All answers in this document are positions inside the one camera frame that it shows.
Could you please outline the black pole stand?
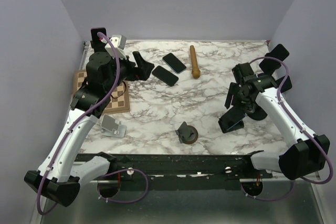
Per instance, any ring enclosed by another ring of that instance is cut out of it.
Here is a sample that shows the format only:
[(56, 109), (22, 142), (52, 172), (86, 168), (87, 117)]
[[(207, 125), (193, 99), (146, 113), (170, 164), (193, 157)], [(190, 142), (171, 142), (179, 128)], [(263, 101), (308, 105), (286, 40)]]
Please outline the black pole stand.
[(261, 107), (257, 107), (253, 113), (247, 113), (247, 115), (255, 121), (264, 120), (268, 116), (268, 114)]

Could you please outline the silver phone stand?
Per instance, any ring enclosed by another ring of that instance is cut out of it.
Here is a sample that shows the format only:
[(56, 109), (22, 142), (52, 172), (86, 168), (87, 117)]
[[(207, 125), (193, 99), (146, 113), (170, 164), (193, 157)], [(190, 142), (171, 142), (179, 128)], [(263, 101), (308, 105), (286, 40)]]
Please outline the silver phone stand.
[(127, 126), (121, 121), (104, 114), (101, 121), (101, 134), (107, 137), (124, 138)]

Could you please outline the blue phone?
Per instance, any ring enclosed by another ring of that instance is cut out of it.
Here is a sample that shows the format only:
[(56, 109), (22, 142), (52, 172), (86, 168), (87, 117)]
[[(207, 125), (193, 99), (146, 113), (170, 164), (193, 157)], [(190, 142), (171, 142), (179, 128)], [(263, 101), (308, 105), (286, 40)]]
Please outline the blue phone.
[(220, 119), (226, 119), (226, 120), (233, 121), (233, 122), (239, 122), (243, 120), (244, 117), (245, 117), (244, 111), (242, 111), (239, 108), (232, 107), (224, 115), (222, 115)]

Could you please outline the round wooden base stand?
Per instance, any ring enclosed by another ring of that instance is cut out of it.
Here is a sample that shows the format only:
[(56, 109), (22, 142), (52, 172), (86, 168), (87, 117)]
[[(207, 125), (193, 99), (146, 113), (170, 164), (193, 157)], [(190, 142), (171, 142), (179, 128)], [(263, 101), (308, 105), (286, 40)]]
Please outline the round wooden base stand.
[(175, 131), (181, 144), (193, 144), (198, 139), (198, 131), (195, 127), (183, 122), (181, 126)]

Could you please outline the black phone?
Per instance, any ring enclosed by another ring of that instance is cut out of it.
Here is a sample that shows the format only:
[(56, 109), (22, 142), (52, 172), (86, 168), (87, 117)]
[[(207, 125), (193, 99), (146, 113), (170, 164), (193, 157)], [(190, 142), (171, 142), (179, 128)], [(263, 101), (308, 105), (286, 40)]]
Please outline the black phone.
[(176, 75), (172, 74), (162, 66), (157, 66), (152, 71), (152, 74), (170, 87), (174, 86), (179, 80)]

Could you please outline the teal phone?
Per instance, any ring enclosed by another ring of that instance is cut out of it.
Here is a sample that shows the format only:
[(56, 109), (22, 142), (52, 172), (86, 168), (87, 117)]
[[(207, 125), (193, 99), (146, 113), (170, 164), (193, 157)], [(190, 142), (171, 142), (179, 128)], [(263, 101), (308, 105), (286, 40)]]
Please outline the teal phone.
[(177, 74), (186, 69), (186, 65), (182, 63), (173, 53), (165, 55), (162, 60)]

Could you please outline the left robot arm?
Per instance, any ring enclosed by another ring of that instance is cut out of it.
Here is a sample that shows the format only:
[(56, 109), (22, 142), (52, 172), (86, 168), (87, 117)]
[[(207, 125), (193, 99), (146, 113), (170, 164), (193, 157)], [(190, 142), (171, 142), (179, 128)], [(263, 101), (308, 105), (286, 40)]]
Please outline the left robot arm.
[(154, 64), (137, 51), (135, 62), (113, 58), (107, 52), (95, 52), (86, 65), (86, 78), (75, 92), (65, 126), (51, 152), (36, 169), (29, 170), (24, 181), (38, 194), (68, 207), (86, 183), (102, 176), (112, 179), (117, 171), (116, 157), (98, 153), (77, 169), (73, 163), (86, 136), (111, 101), (111, 93), (122, 81), (145, 81)]

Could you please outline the black folding stand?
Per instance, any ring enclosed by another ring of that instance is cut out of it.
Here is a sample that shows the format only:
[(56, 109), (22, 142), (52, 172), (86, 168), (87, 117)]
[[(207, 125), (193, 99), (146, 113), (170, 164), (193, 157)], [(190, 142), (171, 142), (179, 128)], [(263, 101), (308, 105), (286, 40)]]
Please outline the black folding stand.
[(244, 127), (244, 122), (242, 120), (239, 122), (233, 122), (233, 121), (229, 121), (226, 119), (220, 119), (218, 120), (218, 124), (219, 124), (221, 131), (224, 134), (232, 132), (232, 131), (240, 130)]

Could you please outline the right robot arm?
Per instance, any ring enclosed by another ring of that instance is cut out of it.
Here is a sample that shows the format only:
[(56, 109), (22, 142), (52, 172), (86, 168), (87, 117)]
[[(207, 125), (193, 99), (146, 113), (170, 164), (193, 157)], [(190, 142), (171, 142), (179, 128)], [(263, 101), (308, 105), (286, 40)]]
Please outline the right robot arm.
[(249, 63), (236, 65), (233, 75), (235, 82), (230, 83), (225, 101), (228, 110), (218, 121), (221, 131), (242, 129), (246, 116), (256, 121), (269, 117), (287, 146), (281, 153), (252, 153), (242, 163), (242, 173), (252, 178), (265, 169), (295, 180), (322, 170), (330, 141), (300, 120), (282, 96), (279, 82), (267, 74), (256, 75)]

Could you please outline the wooden chessboard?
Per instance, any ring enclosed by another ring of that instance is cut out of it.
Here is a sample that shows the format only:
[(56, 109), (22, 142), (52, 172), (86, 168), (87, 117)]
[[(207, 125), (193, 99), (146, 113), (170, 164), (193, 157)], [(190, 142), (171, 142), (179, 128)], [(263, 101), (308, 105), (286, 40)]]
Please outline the wooden chessboard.
[[(74, 94), (82, 86), (86, 77), (87, 73), (85, 70), (75, 71), (72, 94)], [(103, 111), (103, 114), (117, 114), (125, 112), (130, 112), (130, 100), (128, 83), (123, 81), (112, 92), (111, 101)]]

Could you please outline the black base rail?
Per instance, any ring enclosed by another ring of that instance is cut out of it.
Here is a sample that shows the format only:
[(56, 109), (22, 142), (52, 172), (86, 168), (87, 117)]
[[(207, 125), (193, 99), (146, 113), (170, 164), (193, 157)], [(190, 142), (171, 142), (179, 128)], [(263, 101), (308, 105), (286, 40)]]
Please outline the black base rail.
[(292, 181), (281, 174), (256, 170), (249, 155), (108, 154), (109, 172), (135, 168), (128, 175), (99, 176), (96, 181), (108, 194), (113, 189), (143, 191), (229, 190), (244, 188), (259, 197), (279, 197), (290, 191)]

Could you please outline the wooden rolling pin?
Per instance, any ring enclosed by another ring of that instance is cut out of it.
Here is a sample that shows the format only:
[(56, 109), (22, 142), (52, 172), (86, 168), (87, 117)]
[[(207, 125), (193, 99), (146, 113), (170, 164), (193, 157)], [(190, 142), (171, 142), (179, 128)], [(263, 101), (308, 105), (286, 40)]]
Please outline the wooden rolling pin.
[(192, 77), (194, 79), (198, 79), (201, 75), (201, 71), (198, 67), (196, 51), (193, 45), (190, 45), (190, 57), (191, 57), (191, 65), (192, 65)]

